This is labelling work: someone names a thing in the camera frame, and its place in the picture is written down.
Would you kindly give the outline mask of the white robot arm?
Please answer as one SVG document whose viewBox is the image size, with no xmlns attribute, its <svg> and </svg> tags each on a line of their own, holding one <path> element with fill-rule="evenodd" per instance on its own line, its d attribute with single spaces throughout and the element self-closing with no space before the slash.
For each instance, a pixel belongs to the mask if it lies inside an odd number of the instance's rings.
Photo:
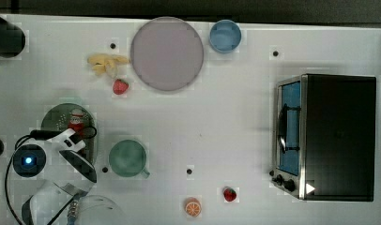
<svg viewBox="0 0 381 225">
<path fill-rule="evenodd" d="M 85 139 L 68 128 L 33 130 L 17 141 L 7 172 L 40 183 L 15 217 L 20 225 L 129 225 L 115 202 L 90 193 L 98 178 L 80 155 Z"/>
</svg>

